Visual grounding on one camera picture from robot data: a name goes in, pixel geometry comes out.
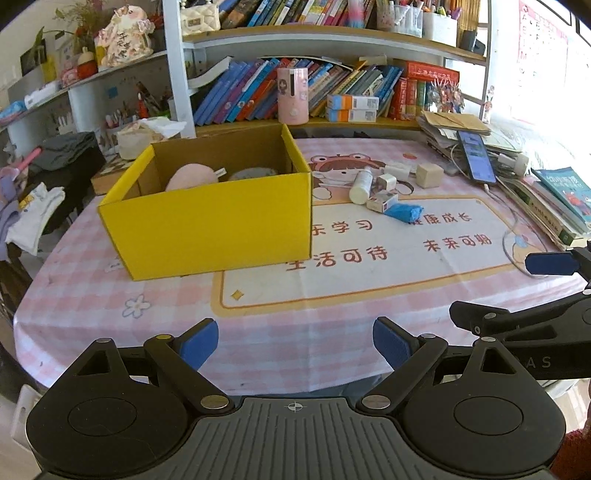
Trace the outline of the small white printed box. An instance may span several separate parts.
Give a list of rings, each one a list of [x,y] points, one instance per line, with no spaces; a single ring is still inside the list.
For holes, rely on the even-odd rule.
[[[381,190],[367,200],[366,207],[371,211],[384,214],[398,200],[399,195],[396,192]]]

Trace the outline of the pink cylindrical dispenser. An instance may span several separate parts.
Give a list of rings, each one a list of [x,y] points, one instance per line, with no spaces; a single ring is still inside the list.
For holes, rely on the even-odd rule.
[[[308,122],[308,69],[277,70],[277,119],[285,125]]]

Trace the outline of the teal children's book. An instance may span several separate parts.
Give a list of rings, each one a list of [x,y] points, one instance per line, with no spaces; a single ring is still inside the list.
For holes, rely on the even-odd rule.
[[[590,224],[590,187],[571,167],[555,170],[533,169],[533,174],[573,214]]]

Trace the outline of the yellow cardboard box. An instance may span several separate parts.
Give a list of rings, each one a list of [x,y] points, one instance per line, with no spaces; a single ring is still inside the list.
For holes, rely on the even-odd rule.
[[[166,192],[187,164],[218,182]],[[252,167],[276,176],[229,181]],[[311,169],[281,124],[150,145],[98,206],[135,281],[311,258]]]

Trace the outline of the large white power adapter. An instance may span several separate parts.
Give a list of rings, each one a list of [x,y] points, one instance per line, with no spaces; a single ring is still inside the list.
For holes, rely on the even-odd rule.
[[[393,175],[399,182],[408,182],[416,173],[416,166],[402,162],[394,162],[384,166],[384,173]]]

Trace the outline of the pink cartoon table mat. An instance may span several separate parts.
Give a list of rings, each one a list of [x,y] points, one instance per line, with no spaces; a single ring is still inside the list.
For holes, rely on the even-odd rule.
[[[460,345],[473,337],[450,319],[457,300],[521,310],[585,288],[577,275],[526,275],[524,258],[546,249],[542,237],[513,219],[508,202],[462,176],[400,197],[424,209],[415,224],[353,204],[344,192],[314,193],[332,163],[435,163],[428,146],[294,141],[311,169],[311,258],[135,281],[98,214],[106,195],[99,197],[55,246],[15,313],[23,368],[50,386],[96,339],[137,346],[211,318],[219,342],[201,373],[225,393],[315,391],[388,371],[372,339],[381,316]]]

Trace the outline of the upper orange blue white box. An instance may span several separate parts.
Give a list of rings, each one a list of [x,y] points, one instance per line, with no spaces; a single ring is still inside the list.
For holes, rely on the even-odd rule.
[[[380,99],[374,96],[329,95],[327,107],[335,111],[372,110],[377,111]]]

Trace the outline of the lower orange blue white box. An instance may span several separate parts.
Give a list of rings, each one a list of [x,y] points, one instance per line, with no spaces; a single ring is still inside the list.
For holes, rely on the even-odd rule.
[[[330,122],[375,123],[378,118],[376,110],[334,110],[325,112],[325,119]]]

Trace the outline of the orange blue white box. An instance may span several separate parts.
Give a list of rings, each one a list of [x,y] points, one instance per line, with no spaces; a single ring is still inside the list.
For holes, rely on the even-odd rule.
[[[329,95],[327,107],[335,111],[372,110],[377,111],[380,99],[374,96]]]
[[[334,110],[325,112],[325,119],[330,122],[375,123],[378,118],[376,110]]]

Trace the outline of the small white charger cube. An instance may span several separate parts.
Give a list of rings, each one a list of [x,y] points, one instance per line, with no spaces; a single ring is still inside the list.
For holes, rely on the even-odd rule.
[[[394,192],[396,190],[398,179],[390,173],[384,173],[377,176],[376,182],[380,191]]]

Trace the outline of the smartphone with lit screen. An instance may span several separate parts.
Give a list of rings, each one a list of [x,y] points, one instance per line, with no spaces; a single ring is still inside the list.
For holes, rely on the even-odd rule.
[[[458,131],[471,178],[481,184],[494,185],[496,175],[482,137],[473,132]]]

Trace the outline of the white spray bottle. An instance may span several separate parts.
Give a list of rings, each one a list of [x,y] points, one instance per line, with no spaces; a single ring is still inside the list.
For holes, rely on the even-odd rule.
[[[365,205],[370,198],[374,175],[370,167],[365,167],[356,174],[351,189],[349,189],[349,200],[356,205]]]

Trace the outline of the tissue box with tissues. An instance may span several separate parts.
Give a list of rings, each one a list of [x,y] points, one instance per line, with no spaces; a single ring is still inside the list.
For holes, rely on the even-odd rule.
[[[117,132],[118,154],[124,160],[134,160],[149,145],[175,137],[185,126],[183,121],[172,121],[166,117],[137,120]]]

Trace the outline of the beige cube block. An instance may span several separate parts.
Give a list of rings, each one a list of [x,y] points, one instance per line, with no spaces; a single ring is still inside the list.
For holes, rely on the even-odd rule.
[[[445,171],[433,163],[419,164],[416,168],[416,183],[423,189],[438,188],[444,179]]]

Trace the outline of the brown paper envelope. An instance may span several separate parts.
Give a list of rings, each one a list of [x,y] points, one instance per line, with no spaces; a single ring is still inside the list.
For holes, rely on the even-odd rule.
[[[491,129],[472,114],[452,112],[424,112],[425,120],[433,127],[489,135]]]

